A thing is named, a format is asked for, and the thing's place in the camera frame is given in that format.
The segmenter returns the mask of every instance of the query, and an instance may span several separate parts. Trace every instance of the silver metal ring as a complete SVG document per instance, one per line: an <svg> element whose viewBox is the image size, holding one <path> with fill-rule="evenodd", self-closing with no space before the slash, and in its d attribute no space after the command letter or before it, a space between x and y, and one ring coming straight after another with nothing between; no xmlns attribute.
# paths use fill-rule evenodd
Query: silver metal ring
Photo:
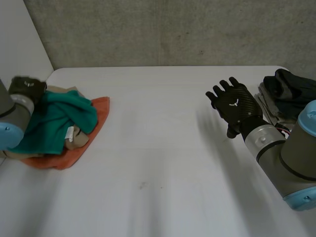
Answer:
<svg viewBox="0 0 316 237"><path fill-rule="evenodd" d="M15 103L23 105L30 112L30 115L32 115L34 111L34 103L29 97L21 94L12 94L10 96Z"/></svg>
<svg viewBox="0 0 316 237"><path fill-rule="evenodd" d="M252 130L245 139L245 145L256 158L259 152L272 142L286 140L271 124L259 126Z"/></svg>

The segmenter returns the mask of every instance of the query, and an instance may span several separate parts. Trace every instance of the teal towel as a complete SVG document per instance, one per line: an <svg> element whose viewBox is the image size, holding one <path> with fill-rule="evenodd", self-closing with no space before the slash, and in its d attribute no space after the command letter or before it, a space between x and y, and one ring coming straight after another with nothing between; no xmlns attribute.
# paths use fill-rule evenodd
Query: teal towel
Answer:
<svg viewBox="0 0 316 237"><path fill-rule="evenodd" d="M84 133L93 131L97 112L91 101L75 90L67 93L47 91L36 105L16 153L61 154L68 127L77 125Z"/></svg>

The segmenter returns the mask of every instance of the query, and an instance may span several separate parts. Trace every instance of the folded cloth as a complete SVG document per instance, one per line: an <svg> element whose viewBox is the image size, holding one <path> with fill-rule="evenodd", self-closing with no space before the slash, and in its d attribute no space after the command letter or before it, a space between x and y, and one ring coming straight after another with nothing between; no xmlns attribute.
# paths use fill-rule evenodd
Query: folded cloth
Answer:
<svg viewBox="0 0 316 237"><path fill-rule="evenodd" d="M96 108L98 122L94 130L88 134L89 141L83 147L72 151L64 150L61 155L47 155L45 158L27 158L22 159L21 161L38 169L66 169L71 167L81 157L102 128L110 111L110 99L109 97L94 99L92 100L92 106Z"/></svg>
<svg viewBox="0 0 316 237"><path fill-rule="evenodd" d="M79 96L77 91L47 91L32 114L24 138L10 151L61 154L68 127L76 124L84 133L90 133L96 123L96 109L90 100Z"/></svg>
<svg viewBox="0 0 316 237"><path fill-rule="evenodd" d="M286 119L297 119L305 106L316 100L316 81L278 69L274 77L265 77L264 86Z"/></svg>
<svg viewBox="0 0 316 237"><path fill-rule="evenodd" d="M274 115L270 111L270 107L267 105L266 100L263 96L263 94L256 94L255 96L256 101L260 105L263 115L265 118L268 120L269 123L273 124L274 126L277 125L278 123L292 129L296 123L296 119L285 119L282 114Z"/></svg>
<svg viewBox="0 0 316 237"><path fill-rule="evenodd" d="M26 159L30 157L43 157L44 154L24 154L24 153L14 153L11 151L0 151L0 157L10 158L10 159Z"/></svg>
<svg viewBox="0 0 316 237"><path fill-rule="evenodd" d="M73 138L72 140L69 138L65 139L65 148L68 150L74 150L76 148L83 147L88 141L88 136L84 134L80 128L74 125Z"/></svg>
<svg viewBox="0 0 316 237"><path fill-rule="evenodd" d="M75 86L65 89L65 88L62 88L62 87L54 86L54 85L48 85L46 90L49 90L49 91L55 92L55 93L66 93L66 92L71 91L71 90L78 91L77 87L75 87ZM78 91L78 94L81 97L84 97L84 95L82 95L80 93L80 91Z"/></svg>
<svg viewBox="0 0 316 237"><path fill-rule="evenodd" d="M271 95L269 94L269 92L265 88L265 85L263 84L263 82L260 83L258 89L259 89L259 92L261 93L262 98L264 99L264 102L267 105L270 113L276 117L281 116L280 110L278 109L278 107L276 106L275 102L273 101Z"/></svg>

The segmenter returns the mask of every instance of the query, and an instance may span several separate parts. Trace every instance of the orange towel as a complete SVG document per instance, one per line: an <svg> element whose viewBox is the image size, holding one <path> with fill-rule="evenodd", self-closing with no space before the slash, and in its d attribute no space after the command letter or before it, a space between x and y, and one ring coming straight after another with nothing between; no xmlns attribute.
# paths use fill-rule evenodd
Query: orange towel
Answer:
<svg viewBox="0 0 316 237"><path fill-rule="evenodd" d="M110 111L110 99L109 97L100 97L92 100L92 105L97 109L98 123L94 130L87 134L89 141L81 148L75 150L64 150L61 155L46 155L44 157L32 157L22 159L21 161L29 166L38 169L66 169L71 167L88 148L90 143L96 137L100 129L102 128L105 120L107 119Z"/></svg>

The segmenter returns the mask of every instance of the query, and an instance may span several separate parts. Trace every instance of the white wall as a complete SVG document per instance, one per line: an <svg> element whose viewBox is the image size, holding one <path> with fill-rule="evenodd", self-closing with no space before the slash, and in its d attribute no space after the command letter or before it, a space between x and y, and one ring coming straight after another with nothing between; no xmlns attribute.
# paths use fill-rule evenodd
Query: white wall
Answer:
<svg viewBox="0 0 316 237"><path fill-rule="evenodd" d="M53 67L22 0L0 0L0 79L15 75L46 80Z"/></svg>

